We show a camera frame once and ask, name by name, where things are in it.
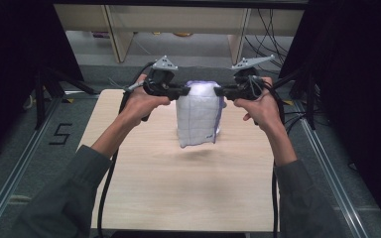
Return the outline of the black curtain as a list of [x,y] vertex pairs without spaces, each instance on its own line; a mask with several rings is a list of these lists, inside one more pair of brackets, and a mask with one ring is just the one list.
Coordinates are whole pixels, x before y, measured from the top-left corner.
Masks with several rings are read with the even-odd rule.
[[35,77],[83,80],[53,0],[0,0],[0,142]]
[[297,0],[305,11],[281,71],[303,71],[381,209],[381,0]]

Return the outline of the aluminium floor rail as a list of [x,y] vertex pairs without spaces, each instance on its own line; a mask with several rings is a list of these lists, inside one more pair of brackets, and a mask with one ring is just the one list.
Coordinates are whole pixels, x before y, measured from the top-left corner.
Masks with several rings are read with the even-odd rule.
[[5,180],[2,188],[0,189],[0,218],[13,194],[17,188],[27,166],[29,165],[34,153],[36,152],[44,134],[46,133],[50,121],[55,114],[56,110],[62,103],[61,98],[54,98],[45,113],[45,119],[42,125],[34,131],[23,153],[18,159],[15,167]]
[[332,191],[332,194],[338,204],[348,228],[353,238],[369,238],[363,222],[360,219],[351,199],[349,198],[345,188],[343,187],[329,157],[318,137],[315,129],[313,129],[307,119],[302,120],[302,126],[305,134],[316,154],[318,163],[324,173],[326,181]]

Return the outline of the person's left hand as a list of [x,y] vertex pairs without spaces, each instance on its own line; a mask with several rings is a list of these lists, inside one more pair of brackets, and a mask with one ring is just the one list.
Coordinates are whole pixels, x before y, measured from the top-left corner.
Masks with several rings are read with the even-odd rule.
[[142,87],[126,94],[126,101],[121,103],[118,119],[122,125],[138,126],[142,119],[161,105],[169,105],[171,101],[166,96],[153,96],[146,93]]

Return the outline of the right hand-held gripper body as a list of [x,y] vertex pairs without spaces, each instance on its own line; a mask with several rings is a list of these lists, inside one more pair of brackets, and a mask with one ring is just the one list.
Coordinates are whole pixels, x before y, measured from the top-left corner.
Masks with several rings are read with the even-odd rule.
[[243,58],[231,68],[235,70],[234,80],[236,82],[236,92],[241,93],[242,99],[255,100],[261,96],[264,87],[262,77],[259,75],[256,66],[262,62],[273,60],[275,57],[269,55],[259,58]]

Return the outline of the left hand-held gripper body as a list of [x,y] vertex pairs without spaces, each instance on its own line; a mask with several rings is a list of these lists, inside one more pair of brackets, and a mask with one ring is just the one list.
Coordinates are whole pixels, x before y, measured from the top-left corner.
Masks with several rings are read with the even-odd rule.
[[167,56],[157,59],[144,80],[143,88],[146,93],[153,96],[176,97],[177,92],[170,86],[170,82],[175,76],[174,70],[178,69]]

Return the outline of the white cloth with purple edge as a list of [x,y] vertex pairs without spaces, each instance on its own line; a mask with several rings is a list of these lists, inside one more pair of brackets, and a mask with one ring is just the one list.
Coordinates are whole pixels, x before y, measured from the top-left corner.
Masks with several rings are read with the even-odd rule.
[[224,107],[224,97],[217,96],[213,90],[219,84],[215,81],[191,80],[186,86],[190,88],[189,94],[181,96],[176,102],[180,147],[214,144],[217,137],[215,131]]

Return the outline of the person's right hand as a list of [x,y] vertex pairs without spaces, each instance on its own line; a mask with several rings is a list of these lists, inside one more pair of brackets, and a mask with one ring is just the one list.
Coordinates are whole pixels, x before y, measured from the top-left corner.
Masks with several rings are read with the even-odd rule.
[[252,119],[261,130],[269,134],[273,131],[282,130],[284,126],[280,118],[278,104],[268,90],[268,87],[272,85],[272,78],[263,77],[263,80],[267,85],[262,90],[260,97],[256,100],[235,99],[234,105],[246,111],[243,116],[244,121]]

